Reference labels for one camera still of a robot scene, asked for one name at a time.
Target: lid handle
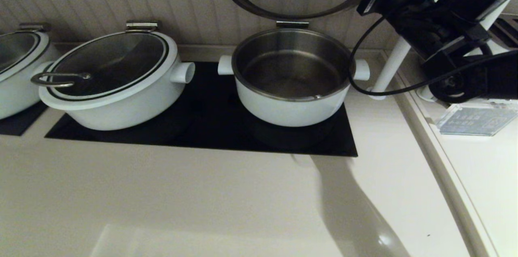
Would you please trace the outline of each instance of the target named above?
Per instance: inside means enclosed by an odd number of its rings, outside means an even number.
[[[49,32],[52,29],[46,22],[22,22],[16,32]]]
[[[307,21],[276,21],[277,27],[284,28],[308,28],[309,22]]]
[[[48,82],[46,80],[43,80],[43,77],[53,77],[53,76],[68,76],[68,77],[78,77],[84,80],[88,80],[92,78],[92,75],[90,73],[52,73],[52,72],[43,72],[43,73],[37,73],[36,75],[32,76],[31,82],[43,87],[54,87],[54,88],[61,88],[61,87],[72,87],[74,85],[74,81],[66,81],[66,82]]]
[[[154,32],[161,28],[160,20],[128,20],[126,32]]]

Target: pot handle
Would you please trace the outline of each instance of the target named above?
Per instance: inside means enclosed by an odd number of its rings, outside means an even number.
[[[370,78],[370,68],[369,64],[364,59],[356,60],[356,72],[355,76],[353,76],[354,80],[367,81]]]
[[[173,83],[189,83],[194,77],[196,65],[194,63],[178,63],[174,64],[169,80]]]
[[[92,75],[89,73],[52,73],[52,72],[42,72],[37,73],[36,75],[32,76],[31,82],[43,87],[54,87],[54,88],[61,88],[61,87],[72,87],[74,85],[74,81],[65,81],[65,82],[49,82],[47,80],[43,80],[43,77],[59,77],[59,76],[65,76],[65,77],[78,77],[81,79],[90,79],[92,78]]]
[[[219,75],[233,75],[232,71],[232,56],[221,56],[220,63],[218,63]]]

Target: metal hinge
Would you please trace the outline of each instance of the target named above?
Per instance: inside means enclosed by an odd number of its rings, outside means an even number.
[[[50,23],[46,22],[23,22],[20,23],[16,32],[49,32],[52,29]]]
[[[154,32],[161,28],[160,20],[128,20],[126,32]]]
[[[285,28],[308,28],[309,22],[307,21],[277,21],[277,27]]]

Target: white pot handle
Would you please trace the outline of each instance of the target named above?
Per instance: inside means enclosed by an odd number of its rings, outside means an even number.
[[[219,75],[233,75],[232,71],[232,56],[221,56],[220,63],[218,64]]]
[[[369,64],[364,59],[356,60],[357,70],[355,72],[354,80],[367,81],[370,78]]]
[[[47,67],[52,65],[54,63],[53,60],[50,60],[48,62],[41,63],[38,67],[36,67],[32,73],[32,76],[36,75],[37,73],[43,73]]]
[[[169,80],[173,83],[189,83],[196,71],[196,65],[194,63],[178,63],[174,64],[171,71]]]

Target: cooktop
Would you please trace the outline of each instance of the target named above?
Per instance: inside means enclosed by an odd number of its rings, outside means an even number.
[[[0,135],[23,135],[46,108],[47,106],[43,102],[38,102],[15,115],[0,120]]]
[[[277,126],[241,104],[233,76],[219,76],[217,63],[196,63],[196,75],[167,110],[123,130],[99,131],[64,115],[46,138],[155,144],[190,148],[358,156],[345,107],[305,127]]]

